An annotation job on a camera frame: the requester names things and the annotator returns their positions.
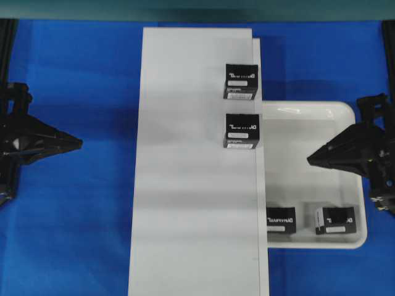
blue surface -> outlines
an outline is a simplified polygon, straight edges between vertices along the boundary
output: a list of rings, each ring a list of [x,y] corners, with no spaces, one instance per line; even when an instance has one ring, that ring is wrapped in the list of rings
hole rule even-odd
[[[23,168],[0,209],[1,296],[127,294],[142,28],[157,25],[20,22],[10,80],[29,84],[32,115],[84,146]],[[356,98],[388,93],[378,22],[204,26],[252,27],[268,100],[356,111]],[[366,201],[361,248],[270,250],[271,295],[394,295],[395,219]]]

white sticker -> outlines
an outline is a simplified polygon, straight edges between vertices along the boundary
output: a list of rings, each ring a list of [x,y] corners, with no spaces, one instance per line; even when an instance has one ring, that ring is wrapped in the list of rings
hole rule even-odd
[[[235,148],[235,149],[251,149],[252,144],[228,144],[227,148]]]
[[[230,100],[251,100],[252,94],[241,94],[241,93],[228,93],[228,99]]]
[[[317,211],[315,211],[315,227],[321,228],[324,226],[325,222],[323,220],[323,209],[318,208]]]
[[[247,133],[228,133],[228,138],[248,139]]]
[[[284,232],[285,226],[267,226],[267,231]]]
[[[337,232],[346,232],[346,228],[344,226],[333,226],[326,228],[326,233],[337,233]]]
[[[228,86],[247,86],[248,82],[246,80],[229,80]]]

white panel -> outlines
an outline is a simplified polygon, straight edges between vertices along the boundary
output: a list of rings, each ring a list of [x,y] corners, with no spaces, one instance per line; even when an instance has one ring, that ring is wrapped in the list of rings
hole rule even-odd
[[[222,99],[226,63],[251,30],[144,29],[129,295],[259,295],[256,152],[223,148],[255,105]]]
[[[269,270],[267,258],[267,223],[266,223],[266,193],[265,193],[265,157],[264,157],[264,129],[262,116],[262,79],[260,77],[262,65],[260,61],[260,41],[253,40],[254,64],[258,69],[258,91],[254,99],[255,113],[260,114],[259,132],[260,141],[256,147],[256,172],[257,172],[257,201],[258,201],[258,238],[259,238],[259,272],[260,272],[260,295],[269,295]]]

product label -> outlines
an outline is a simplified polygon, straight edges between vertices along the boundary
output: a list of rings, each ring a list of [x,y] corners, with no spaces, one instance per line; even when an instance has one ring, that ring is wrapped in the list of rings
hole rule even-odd
[[[228,138],[248,139],[247,133],[228,133]]]
[[[346,227],[335,226],[335,227],[327,227],[326,228],[326,233],[338,233],[338,232],[346,232]]]
[[[322,226],[324,226],[323,211],[322,208],[319,208],[315,211],[315,227],[320,228]]]
[[[251,149],[252,148],[252,144],[228,144],[227,148]]]
[[[254,73],[252,73],[250,75],[236,75],[236,74],[231,72],[231,73],[229,73],[229,76],[230,76],[230,78],[252,78],[252,79],[255,78],[255,74]]]
[[[267,231],[284,232],[285,231],[285,226],[267,226]]]
[[[251,100],[252,94],[241,94],[241,93],[228,93],[228,99],[230,100]]]
[[[275,218],[275,219],[272,219],[270,217],[267,217],[267,221],[269,223],[294,223],[294,219],[293,218],[287,218],[287,219]]]
[[[229,80],[228,86],[248,86],[247,80]]]

black box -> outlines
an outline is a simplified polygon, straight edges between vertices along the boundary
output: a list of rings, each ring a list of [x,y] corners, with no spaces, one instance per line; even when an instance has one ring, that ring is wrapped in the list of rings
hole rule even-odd
[[[316,234],[357,232],[354,208],[319,208],[315,211]]]
[[[253,100],[258,90],[258,65],[227,64],[224,99]]]
[[[227,114],[224,148],[253,149],[258,142],[258,114]]]
[[[266,208],[267,232],[296,232],[295,208]]]

